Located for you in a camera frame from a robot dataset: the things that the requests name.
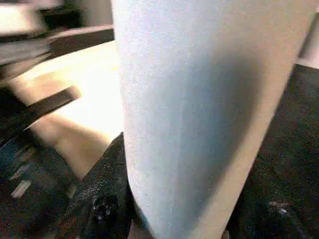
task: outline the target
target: white cylinder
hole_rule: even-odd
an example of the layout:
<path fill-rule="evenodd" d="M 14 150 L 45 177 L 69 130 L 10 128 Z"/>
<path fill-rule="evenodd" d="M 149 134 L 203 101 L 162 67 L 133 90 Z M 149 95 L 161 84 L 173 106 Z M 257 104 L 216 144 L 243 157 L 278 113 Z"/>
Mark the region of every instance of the white cylinder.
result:
<path fill-rule="evenodd" d="M 221 236 L 316 2 L 113 2 L 129 182 L 155 238 Z"/>

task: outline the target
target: white pole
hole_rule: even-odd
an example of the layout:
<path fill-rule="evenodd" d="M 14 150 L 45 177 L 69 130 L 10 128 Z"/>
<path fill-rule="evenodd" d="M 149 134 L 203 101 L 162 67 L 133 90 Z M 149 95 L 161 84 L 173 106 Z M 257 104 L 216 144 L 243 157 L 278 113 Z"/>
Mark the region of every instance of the white pole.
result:
<path fill-rule="evenodd" d="M 113 1 L 129 181 L 155 238 L 220 238 L 316 3 Z"/>

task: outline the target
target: black object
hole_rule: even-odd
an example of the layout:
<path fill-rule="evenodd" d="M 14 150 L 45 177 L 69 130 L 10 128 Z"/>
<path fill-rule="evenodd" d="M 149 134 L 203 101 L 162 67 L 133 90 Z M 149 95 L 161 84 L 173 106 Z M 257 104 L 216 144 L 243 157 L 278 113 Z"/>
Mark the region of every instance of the black object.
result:
<path fill-rule="evenodd" d="M 295 66 L 229 221 L 232 238 L 319 238 L 318 79 Z"/>
<path fill-rule="evenodd" d="M 63 215 L 76 179 L 61 155 L 25 130 L 0 147 L 0 158 L 0 238 L 25 238 Z"/>
<path fill-rule="evenodd" d="M 74 96 L 71 94 L 73 87 L 67 88 L 59 93 L 49 96 L 30 106 L 25 106 L 8 89 L 0 89 L 0 146 L 12 137 L 21 133 L 37 119 L 72 102 Z"/>
<path fill-rule="evenodd" d="M 74 100 L 69 89 L 27 107 L 0 88 L 0 238 L 25 238 L 53 223 L 77 184 L 64 159 L 27 128 Z"/>
<path fill-rule="evenodd" d="M 132 210 L 120 134 L 78 186 L 56 239 L 127 239 Z"/>

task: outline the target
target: white surface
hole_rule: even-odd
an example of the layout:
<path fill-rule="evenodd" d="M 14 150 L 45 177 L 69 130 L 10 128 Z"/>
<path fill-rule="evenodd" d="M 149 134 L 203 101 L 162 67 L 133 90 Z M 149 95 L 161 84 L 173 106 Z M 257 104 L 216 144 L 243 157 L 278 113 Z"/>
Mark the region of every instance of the white surface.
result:
<path fill-rule="evenodd" d="M 43 62 L 12 83 L 29 104 L 71 85 L 79 89 L 81 98 L 41 118 L 32 129 L 53 144 L 83 178 L 123 131 L 115 43 Z"/>
<path fill-rule="evenodd" d="M 157 239 L 221 237 L 316 0 L 115 0 L 129 181 Z"/>
<path fill-rule="evenodd" d="M 44 25 L 30 4 L 0 5 L 0 36 L 36 34 L 44 31 Z"/>

